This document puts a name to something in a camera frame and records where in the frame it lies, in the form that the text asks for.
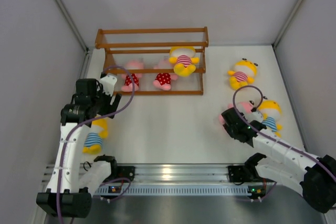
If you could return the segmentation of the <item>pink plush toy red dress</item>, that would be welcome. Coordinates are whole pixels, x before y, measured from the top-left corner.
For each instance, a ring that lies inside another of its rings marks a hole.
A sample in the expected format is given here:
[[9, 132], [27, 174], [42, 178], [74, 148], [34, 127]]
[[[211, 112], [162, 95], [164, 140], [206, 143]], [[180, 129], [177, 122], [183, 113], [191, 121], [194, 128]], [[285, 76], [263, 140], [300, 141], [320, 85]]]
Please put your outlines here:
[[[248, 114], [248, 113], [255, 112], [256, 108], [255, 108], [254, 105], [255, 105], [254, 101], [252, 101], [252, 100], [236, 103], [237, 109], [240, 112], [243, 112], [244, 114], [245, 113]], [[234, 107], [233, 103], [230, 103], [227, 106], [227, 109], [230, 109], [230, 108], [233, 108], [233, 107]], [[221, 125], [223, 125], [225, 123], [225, 120], [224, 120], [224, 118], [223, 118], [223, 116], [221, 114], [218, 116], [218, 120], [219, 120], [219, 122], [220, 122]]]

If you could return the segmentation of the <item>pink plush toy polka dress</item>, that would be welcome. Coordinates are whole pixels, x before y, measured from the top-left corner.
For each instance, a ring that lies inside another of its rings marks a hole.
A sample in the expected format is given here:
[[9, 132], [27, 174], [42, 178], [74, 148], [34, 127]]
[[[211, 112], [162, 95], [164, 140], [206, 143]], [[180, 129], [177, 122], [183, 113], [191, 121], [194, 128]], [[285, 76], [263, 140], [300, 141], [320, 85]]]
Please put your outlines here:
[[[172, 64], [166, 60], [161, 60], [157, 65], [154, 66], [154, 69], [171, 69]], [[161, 90], [169, 91], [171, 89], [172, 81], [178, 79], [178, 75], [175, 73], [160, 72], [156, 75], [153, 85]]]

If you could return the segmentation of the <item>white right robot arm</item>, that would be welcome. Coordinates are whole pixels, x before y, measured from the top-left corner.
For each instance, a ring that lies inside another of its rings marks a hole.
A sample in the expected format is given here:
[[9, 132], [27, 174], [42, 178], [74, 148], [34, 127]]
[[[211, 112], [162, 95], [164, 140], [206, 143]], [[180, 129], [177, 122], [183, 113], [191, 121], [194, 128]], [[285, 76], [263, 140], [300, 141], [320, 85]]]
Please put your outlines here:
[[319, 157], [291, 146], [267, 129], [254, 113], [235, 108], [221, 113], [228, 135], [255, 149], [255, 160], [245, 167], [250, 180], [270, 179], [297, 192], [316, 211], [335, 209], [335, 158]]

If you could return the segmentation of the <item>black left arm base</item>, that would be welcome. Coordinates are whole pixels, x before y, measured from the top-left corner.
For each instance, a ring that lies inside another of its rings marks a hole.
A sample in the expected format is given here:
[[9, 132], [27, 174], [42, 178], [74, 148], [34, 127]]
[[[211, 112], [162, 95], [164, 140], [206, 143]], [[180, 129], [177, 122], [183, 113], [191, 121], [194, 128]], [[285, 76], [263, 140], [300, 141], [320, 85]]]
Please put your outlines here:
[[134, 166], [124, 166], [121, 165], [117, 167], [116, 171], [116, 178], [125, 178], [129, 179], [130, 181], [133, 181], [135, 177], [135, 167]]

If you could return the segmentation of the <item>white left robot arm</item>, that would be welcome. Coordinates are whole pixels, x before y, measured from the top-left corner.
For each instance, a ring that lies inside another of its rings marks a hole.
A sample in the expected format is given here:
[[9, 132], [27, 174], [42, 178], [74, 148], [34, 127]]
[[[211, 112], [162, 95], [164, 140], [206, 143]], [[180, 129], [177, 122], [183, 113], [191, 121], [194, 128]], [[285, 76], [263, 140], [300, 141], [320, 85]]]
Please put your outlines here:
[[61, 110], [59, 149], [52, 176], [36, 204], [54, 217], [85, 218], [91, 209], [94, 190], [106, 180], [117, 179], [119, 170], [112, 156], [97, 157], [93, 171], [79, 177], [82, 149], [93, 122], [103, 115], [112, 117], [121, 96], [113, 96], [116, 76], [108, 74], [76, 81], [76, 92], [71, 102]]

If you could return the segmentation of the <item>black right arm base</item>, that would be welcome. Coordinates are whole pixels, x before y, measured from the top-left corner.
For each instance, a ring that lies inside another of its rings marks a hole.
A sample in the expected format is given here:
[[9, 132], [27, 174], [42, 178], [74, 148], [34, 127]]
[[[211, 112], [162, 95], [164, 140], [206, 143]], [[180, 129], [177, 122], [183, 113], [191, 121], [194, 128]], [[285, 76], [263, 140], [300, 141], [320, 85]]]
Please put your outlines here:
[[229, 181], [235, 185], [253, 182], [256, 180], [254, 172], [245, 165], [228, 166]]

